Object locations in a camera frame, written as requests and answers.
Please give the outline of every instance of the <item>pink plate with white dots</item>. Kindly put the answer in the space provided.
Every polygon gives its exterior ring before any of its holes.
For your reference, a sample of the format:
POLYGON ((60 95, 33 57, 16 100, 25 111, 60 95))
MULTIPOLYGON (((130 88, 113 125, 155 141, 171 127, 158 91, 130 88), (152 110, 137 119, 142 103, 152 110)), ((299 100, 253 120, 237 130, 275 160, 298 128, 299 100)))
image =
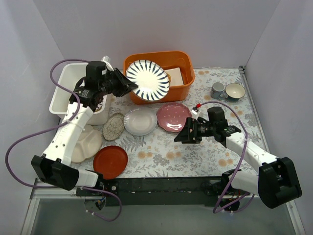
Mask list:
POLYGON ((156 116, 158 124, 164 130, 180 132, 186 123, 186 118, 191 117, 191 112, 185 105, 172 102, 164 104, 156 116))

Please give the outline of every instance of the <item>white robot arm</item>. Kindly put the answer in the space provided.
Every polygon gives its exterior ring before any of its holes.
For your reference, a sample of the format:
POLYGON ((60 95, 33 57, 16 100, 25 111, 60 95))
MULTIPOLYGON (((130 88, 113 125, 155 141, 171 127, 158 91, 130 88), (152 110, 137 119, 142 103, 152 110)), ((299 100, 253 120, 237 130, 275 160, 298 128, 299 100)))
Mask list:
MULTIPOLYGON (((216 141, 240 156, 245 145, 245 135, 236 126, 228 125, 221 107, 209 108, 207 112, 209 120, 188 117, 174 141, 200 143, 202 137, 214 136, 216 141)), ((232 188, 258 195, 269 208, 275 208, 302 195, 291 159, 278 158, 247 141, 244 160, 258 175, 238 171, 231 182, 232 188)), ((222 174, 222 188, 226 187, 233 172, 231 170, 222 174)))
POLYGON ((86 66, 86 77, 81 78, 74 92, 80 100, 79 111, 75 114, 77 100, 69 99, 67 114, 62 123, 67 125, 59 128, 48 148, 41 156, 34 156, 32 166, 39 179, 45 183, 71 190, 74 187, 86 186, 101 189, 99 186, 103 176, 88 170, 77 170, 69 167, 71 156, 78 138, 96 107, 102 102, 103 96, 113 94, 121 97, 138 86, 128 80, 118 69, 113 69, 106 61, 91 61, 86 66))

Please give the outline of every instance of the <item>orange-red plate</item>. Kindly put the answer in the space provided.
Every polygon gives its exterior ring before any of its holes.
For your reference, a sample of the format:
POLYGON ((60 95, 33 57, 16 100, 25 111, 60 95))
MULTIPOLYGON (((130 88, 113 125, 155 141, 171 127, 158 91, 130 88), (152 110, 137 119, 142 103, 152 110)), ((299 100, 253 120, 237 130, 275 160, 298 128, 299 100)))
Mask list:
POLYGON ((103 175, 105 180, 111 180, 123 173, 128 162, 128 156, 119 146, 107 146, 99 150, 93 159, 93 169, 103 175))

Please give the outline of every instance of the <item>white plate with blue stripes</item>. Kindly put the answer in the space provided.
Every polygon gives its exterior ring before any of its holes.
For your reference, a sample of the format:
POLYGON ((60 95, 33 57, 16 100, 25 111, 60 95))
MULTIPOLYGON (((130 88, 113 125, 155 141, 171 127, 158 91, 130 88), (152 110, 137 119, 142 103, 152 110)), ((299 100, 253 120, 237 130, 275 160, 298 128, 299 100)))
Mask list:
POLYGON ((170 81, 164 69, 150 60, 133 62, 126 71, 126 77, 138 85, 133 92, 146 101, 160 100, 170 89, 170 81))

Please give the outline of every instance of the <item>floral tablecloth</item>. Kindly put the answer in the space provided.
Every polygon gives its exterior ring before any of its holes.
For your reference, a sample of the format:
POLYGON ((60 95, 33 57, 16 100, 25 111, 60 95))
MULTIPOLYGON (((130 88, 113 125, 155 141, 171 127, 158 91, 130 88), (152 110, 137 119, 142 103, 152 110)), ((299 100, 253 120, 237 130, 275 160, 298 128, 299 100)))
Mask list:
MULTIPOLYGON (((211 100, 210 88, 214 82, 223 84, 240 83, 238 69, 195 69, 195 81, 192 84, 187 98, 182 101, 188 108, 197 103, 211 100)), ((240 101, 227 102, 239 115, 248 133, 249 139, 265 149, 262 136, 255 118, 255 114, 246 94, 240 101)), ((146 107, 157 111, 163 104, 149 104, 146 107)), ((130 100, 129 95, 121 98, 112 97, 109 116, 114 113, 126 114, 136 107, 130 100)), ((207 118, 206 109, 210 106, 201 107, 207 118)), ((229 125, 240 127, 233 113, 222 107, 229 125)), ((94 126, 102 132, 103 126, 94 126)), ((201 144, 181 144, 174 142, 175 133, 169 133, 157 126, 148 135, 133 136, 124 130, 123 134, 115 141, 102 140, 102 147, 118 145, 128 153, 128 164, 125 171, 119 176, 122 178, 136 177, 192 177, 192 176, 217 176, 223 172, 234 169, 239 156, 225 149, 213 137, 203 138, 201 144)), ((93 170, 93 158, 81 164, 72 164, 74 168, 93 170)), ((253 168, 245 161, 241 165, 245 172, 256 174, 253 168)))

